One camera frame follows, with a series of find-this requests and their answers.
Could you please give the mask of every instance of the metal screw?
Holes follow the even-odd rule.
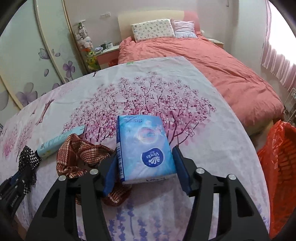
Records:
[[[66,180],[66,176],[65,175],[62,175],[62,176],[59,176],[59,181],[65,181]]]
[[[198,174],[204,174],[205,173],[205,170],[203,168],[197,168],[195,170]]]
[[[98,169],[91,169],[89,173],[91,175],[95,175],[95,174],[98,174],[98,172],[99,172]]]
[[[228,178],[229,178],[230,180],[235,180],[237,177],[236,177],[235,175],[233,175],[233,174],[229,174],[229,175],[228,175]]]

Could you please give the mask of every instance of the striped fabric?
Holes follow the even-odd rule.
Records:
[[[76,134],[70,135],[60,147],[57,154],[57,173],[59,176],[65,175],[68,178],[83,176],[88,170],[78,167],[78,162],[82,160],[89,167],[100,164],[102,160],[110,157],[113,150],[104,145],[94,145],[81,140]],[[119,178],[116,180],[111,193],[103,202],[109,206],[119,206],[130,195],[131,186],[122,185]],[[76,197],[76,203],[81,204],[81,197]]]

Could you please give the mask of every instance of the tissue pack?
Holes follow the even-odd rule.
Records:
[[[116,126],[117,157],[123,184],[168,178],[175,163],[162,121],[150,115],[120,115]]]

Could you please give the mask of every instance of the red duvet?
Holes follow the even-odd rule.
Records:
[[[283,113],[282,102],[266,81],[205,37],[158,38],[139,43],[129,37],[119,49],[119,64],[184,56],[217,88],[246,130],[279,119]]]

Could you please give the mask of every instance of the wire rack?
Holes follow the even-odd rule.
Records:
[[[296,89],[292,88],[284,103],[284,120],[296,127]]]

